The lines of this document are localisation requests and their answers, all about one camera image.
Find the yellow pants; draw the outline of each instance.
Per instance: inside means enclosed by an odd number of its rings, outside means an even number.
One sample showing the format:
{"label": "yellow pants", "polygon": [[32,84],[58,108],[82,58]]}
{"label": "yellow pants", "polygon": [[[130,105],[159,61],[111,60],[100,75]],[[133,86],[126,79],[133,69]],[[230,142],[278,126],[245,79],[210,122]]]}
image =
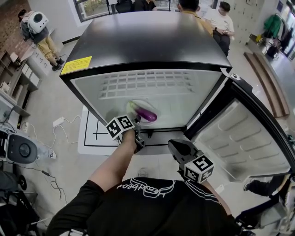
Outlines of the yellow pants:
{"label": "yellow pants", "polygon": [[37,44],[39,50],[43,53],[43,55],[50,61],[53,65],[56,65],[55,58],[59,59],[58,50],[52,40],[52,38],[48,35],[45,39],[40,41]]}

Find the open fridge door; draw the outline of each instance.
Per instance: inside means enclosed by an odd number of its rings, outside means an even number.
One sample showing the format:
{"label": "open fridge door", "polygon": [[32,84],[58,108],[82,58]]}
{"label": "open fridge door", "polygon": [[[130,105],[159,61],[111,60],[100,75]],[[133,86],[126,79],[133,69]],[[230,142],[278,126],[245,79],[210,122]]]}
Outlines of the open fridge door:
{"label": "open fridge door", "polygon": [[235,74],[184,135],[232,182],[295,170],[295,152],[284,131],[252,87]]}

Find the window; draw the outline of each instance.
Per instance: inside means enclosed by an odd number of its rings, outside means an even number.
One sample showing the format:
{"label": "window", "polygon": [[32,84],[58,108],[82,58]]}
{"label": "window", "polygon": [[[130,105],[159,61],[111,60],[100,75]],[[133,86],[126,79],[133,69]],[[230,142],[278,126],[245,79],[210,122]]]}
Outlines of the window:
{"label": "window", "polygon": [[81,22],[109,14],[106,0],[74,0],[74,3]]}

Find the green jacket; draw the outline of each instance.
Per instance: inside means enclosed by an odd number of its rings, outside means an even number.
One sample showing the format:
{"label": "green jacket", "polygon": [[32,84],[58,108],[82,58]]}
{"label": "green jacket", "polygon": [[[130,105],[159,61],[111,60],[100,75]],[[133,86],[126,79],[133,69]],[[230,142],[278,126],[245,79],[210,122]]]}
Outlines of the green jacket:
{"label": "green jacket", "polygon": [[272,32],[274,38],[277,37],[277,34],[281,28],[281,19],[277,15],[272,15],[264,22],[264,29]]}

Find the purple eggplant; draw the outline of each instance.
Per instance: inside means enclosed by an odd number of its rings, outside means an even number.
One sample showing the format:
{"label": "purple eggplant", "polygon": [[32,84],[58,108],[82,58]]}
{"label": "purple eggplant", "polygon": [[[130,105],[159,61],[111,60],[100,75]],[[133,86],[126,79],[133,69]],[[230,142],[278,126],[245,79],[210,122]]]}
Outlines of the purple eggplant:
{"label": "purple eggplant", "polygon": [[148,120],[148,121],[156,121],[157,120],[157,115],[153,112],[150,112],[149,110],[135,104],[132,101],[129,101],[130,107],[142,118]]}

